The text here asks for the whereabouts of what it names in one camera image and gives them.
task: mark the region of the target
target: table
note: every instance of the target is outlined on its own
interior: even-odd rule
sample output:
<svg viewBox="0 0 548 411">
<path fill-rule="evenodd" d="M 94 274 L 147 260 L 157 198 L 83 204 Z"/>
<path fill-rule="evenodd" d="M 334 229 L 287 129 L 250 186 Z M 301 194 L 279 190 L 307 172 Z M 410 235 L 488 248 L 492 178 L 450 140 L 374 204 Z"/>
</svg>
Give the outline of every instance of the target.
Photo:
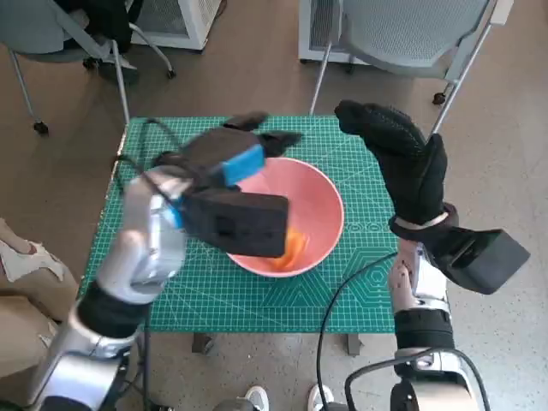
<svg viewBox="0 0 548 411">
<path fill-rule="evenodd" d="M 161 119 L 180 141 L 220 124 L 224 117 Z M 122 139 L 122 152 L 151 160 L 174 147 L 155 125 L 143 148 L 139 133 L 144 119 L 134 119 Z M 199 241 L 188 244 L 187 259 L 152 309 L 152 331 L 318 332 L 325 308 L 341 281 L 367 262 L 396 249 L 388 230 L 392 204 L 374 156 L 360 138 L 343 134 L 334 116 L 274 116 L 262 129 L 304 134 L 288 150 L 322 170 L 337 186 L 345 207 L 344 231 L 325 261 L 298 277 L 265 278 L 235 265 L 225 253 Z M 127 182 L 134 172 L 120 168 Z M 83 280 L 85 288 L 108 253 L 121 225 L 122 200 L 110 183 L 106 204 Z M 392 332 L 392 310 L 386 285 L 391 261 L 372 268 L 346 289 L 332 314 L 328 332 Z"/>
</svg>

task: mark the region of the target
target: white shoe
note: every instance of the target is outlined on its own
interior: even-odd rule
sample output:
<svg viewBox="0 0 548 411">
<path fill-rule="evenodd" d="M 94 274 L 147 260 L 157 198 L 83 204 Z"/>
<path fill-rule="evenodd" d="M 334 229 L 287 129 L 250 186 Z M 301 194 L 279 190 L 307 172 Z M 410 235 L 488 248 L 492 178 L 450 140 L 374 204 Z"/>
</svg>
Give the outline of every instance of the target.
<svg viewBox="0 0 548 411">
<path fill-rule="evenodd" d="M 254 385 L 247 390 L 245 398 L 253 404 L 253 406 L 259 411 L 270 411 L 270 404 L 268 403 L 268 395 L 263 387 Z"/>
<path fill-rule="evenodd" d="M 325 400 L 327 403 L 334 402 L 335 397 L 327 385 L 324 385 Z M 324 404 L 322 403 L 322 397 L 319 394 L 319 385 L 314 385 L 308 394 L 308 408 L 307 411 L 319 411 Z"/>
</svg>

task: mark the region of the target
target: chair leg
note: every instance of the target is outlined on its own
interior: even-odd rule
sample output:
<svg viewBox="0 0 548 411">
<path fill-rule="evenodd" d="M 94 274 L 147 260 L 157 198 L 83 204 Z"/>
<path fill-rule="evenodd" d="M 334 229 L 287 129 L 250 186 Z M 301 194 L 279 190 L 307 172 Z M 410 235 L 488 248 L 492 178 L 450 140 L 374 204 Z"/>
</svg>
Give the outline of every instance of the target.
<svg viewBox="0 0 548 411">
<path fill-rule="evenodd" d="M 314 109 L 316 108 L 316 102 L 318 101 L 319 89 L 322 87 L 322 82 L 324 81 L 325 69 L 327 68 L 327 61 L 329 60 L 329 55 L 331 54 L 331 47 L 333 43 L 330 41 L 325 48 L 324 59 L 322 60 L 322 66 L 319 70 L 318 81 L 316 82 L 316 89 L 314 90 L 314 97 L 312 99 L 312 105 L 310 106 L 310 116 L 314 114 Z"/>
<path fill-rule="evenodd" d="M 487 34 L 489 34 L 490 31 L 491 31 L 491 23 L 487 23 L 487 25 L 483 29 L 483 32 L 479 36 L 476 46 L 472 50 L 472 53 L 470 55 L 470 58 L 468 59 L 468 62 L 466 63 L 466 65 L 464 66 L 464 69 L 462 70 L 461 77 L 453 86 L 453 89 L 451 90 L 451 93 L 449 97 L 447 98 L 447 102 L 445 103 L 441 113 L 439 113 L 438 119 L 436 120 L 434 127 L 432 127 L 432 131 L 430 132 L 430 135 L 435 134 L 439 131 L 442 125 L 442 122 L 444 122 L 445 116 L 447 116 L 447 112 L 449 111 L 450 106 L 453 104 L 453 100 L 455 100 L 456 94 L 461 89 L 462 82 L 464 81 L 466 75 L 468 74 L 470 67 L 472 67 L 472 63 L 474 62 L 475 58 L 478 56 L 478 53 L 480 52 L 480 48 L 483 45 L 485 39 L 487 38 Z"/>
<path fill-rule="evenodd" d="M 116 66 L 116 79 L 118 80 L 118 90 L 120 91 L 120 99 L 122 100 L 123 117 L 126 121 L 126 126 L 129 124 L 129 108 L 128 98 L 126 97 L 126 86 L 123 83 L 122 65 L 120 64 L 120 52 L 118 51 L 118 43 L 112 40 L 112 53 L 114 54 L 114 64 Z"/>
<path fill-rule="evenodd" d="M 19 80 L 19 85 L 21 86 L 21 90 L 23 91 L 23 97 L 25 98 L 25 104 L 27 105 L 28 113 L 34 120 L 34 130 L 41 135 L 48 134 L 48 127 L 42 122 L 42 120 L 40 120 L 40 117 L 38 117 L 34 113 L 33 104 L 31 103 L 31 99 L 28 95 L 27 85 L 25 84 L 25 79 L 23 79 L 23 73 L 21 72 L 21 66 L 19 65 L 19 60 L 17 60 L 17 55 L 10 49 L 8 49 L 8 52 L 9 57 L 11 58 L 11 62 L 14 65 L 15 73 L 17 74 L 17 80 Z"/>
<path fill-rule="evenodd" d="M 154 52 L 158 55 L 158 57 L 160 57 L 164 61 L 164 64 L 168 68 L 168 78 L 172 79 L 173 77 L 175 77 L 175 70 L 171 66 L 169 58 L 135 24 L 129 23 L 129 28 L 131 28 L 134 32 L 136 32 L 137 35 L 141 37 L 143 41 L 150 46 L 151 49 L 154 50 Z"/>
</svg>

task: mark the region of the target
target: chair wheel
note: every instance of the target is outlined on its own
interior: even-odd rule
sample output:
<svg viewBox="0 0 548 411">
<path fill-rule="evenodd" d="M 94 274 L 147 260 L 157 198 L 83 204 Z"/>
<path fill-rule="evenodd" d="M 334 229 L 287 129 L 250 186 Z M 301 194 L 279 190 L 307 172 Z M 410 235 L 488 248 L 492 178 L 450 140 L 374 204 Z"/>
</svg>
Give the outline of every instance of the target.
<svg viewBox="0 0 548 411">
<path fill-rule="evenodd" d="M 432 101 L 432 103 L 435 105 L 442 105 L 443 103 L 445 103 L 446 97 L 447 96 L 445 96 L 444 93 L 437 92 L 436 94 L 434 94 L 434 100 Z"/>
<path fill-rule="evenodd" d="M 95 69 L 97 67 L 97 64 L 98 64 L 98 60 L 93 57 L 88 57 L 82 62 L 82 66 L 84 66 L 86 70 Z"/>
<path fill-rule="evenodd" d="M 347 63 L 344 66 L 344 72 L 346 74 L 352 74 L 354 72 L 354 65 L 352 63 Z"/>
<path fill-rule="evenodd" d="M 48 126 L 46 126 L 43 122 L 34 123 L 33 128 L 34 128 L 34 131 L 36 131 L 38 134 L 42 136 L 48 135 L 50 133 Z"/>
</svg>

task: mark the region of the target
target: gray chair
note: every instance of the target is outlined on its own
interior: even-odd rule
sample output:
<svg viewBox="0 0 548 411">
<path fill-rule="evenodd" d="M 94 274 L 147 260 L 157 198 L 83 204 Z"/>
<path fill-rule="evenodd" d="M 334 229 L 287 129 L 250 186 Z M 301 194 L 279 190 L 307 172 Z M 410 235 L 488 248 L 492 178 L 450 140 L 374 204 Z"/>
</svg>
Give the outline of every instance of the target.
<svg viewBox="0 0 548 411">
<path fill-rule="evenodd" d="M 513 0 L 333 0 L 333 19 L 310 114 L 331 48 L 351 58 L 413 77 L 447 81 L 436 133 L 493 25 L 504 25 Z"/>
<path fill-rule="evenodd" d="M 82 10 L 68 14 L 53 0 L 0 0 L 0 43 L 8 47 L 28 112 L 34 120 L 34 129 L 41 135 L 48 134 L 48 128 L 33 109 L 17 54 L 43 63 L 70 63 L 86 59 L 88 62 L 114 63 L 124 120 L 126 124 L 129 123 L 128 100 L 122 74 L 125 60 L 120 56 L 115 40 L 90 36 L 84 29 L 86 23 L 87 16 Z M 164 61 L 168 77 L 175 77 L 175 71 L 165 54 L 136 25 L 130 24 L 130 28 Z M 68 39 L 73 39 L 78 46 L 65 48 L 65 41 Z"/>
</svg>

